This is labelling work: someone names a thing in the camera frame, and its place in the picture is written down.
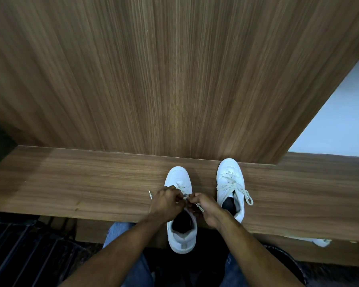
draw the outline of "wood grain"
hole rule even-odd
[[[113,222],[79,219],[77,221],[76,240],[103,244],[107,231],[112,224]],[[253,235],[263,243],[278,246],[298,261],[359,267],[359,243],[332,241],[328,247],[321,248],[311,242],[283,236],[255,233]],[[156,234],[155,240],[150,242],[149,247],[168,248],[167,238],[167,230],[164,228],[164,231]]]
[[[275,164],[358,59],[359,0],[0,0],[0,121],[20,144]]]
[[[0,163],[0,211],[135,222],[177,165],[194,192],[216,195],[219,161],[18,146]],[[359,241],[359,157],[287,153],[276,166],[240,166],[250,232]]]

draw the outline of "white sneaker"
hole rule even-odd
[[[224,202],[231,201],[235,214],[228,210],[241,223],[245,216],[244,199],[248,205],[253,205],[253,200],[245,189],[241,168],[234,159],[227,158],[219,164],[217,170],[217,203],[223,207]]]
[[[183,194],[193,193],[189,174],[181,166],[172,168],[165,180],[165,186],[174,185]],[[178,254],[187,254],[196,245],[197,221],[186,208],[167,223],[169,245]]]

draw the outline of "person's right hand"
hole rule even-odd
[[[223,214],[222,207],[205,193],[192,193],[189,195],[188,201],[190,203],[199,203],[205,212],[202,212],[206,223],[212,228],[218,228],[219,218]]]

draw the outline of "forearm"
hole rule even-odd
[[[121,286],[163,221],[148,215],[90,258],[62,286]]]
[[[222,211],[218,220],[217,229],[250,286],[303,286],[228,212]]]

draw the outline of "hand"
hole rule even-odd
[[[182,192],[175,186],[165,186],[153,196],[149,214],[162,219],[162,223],[170,222],[184,209],[186,202],[182,198]]]
[[[205,193],[192,193],[189,195],[190,203],[199,203],[205,212],[202,212],[206,223],[212,228],[218,228],[220,216],[224,213],[222,207]]]

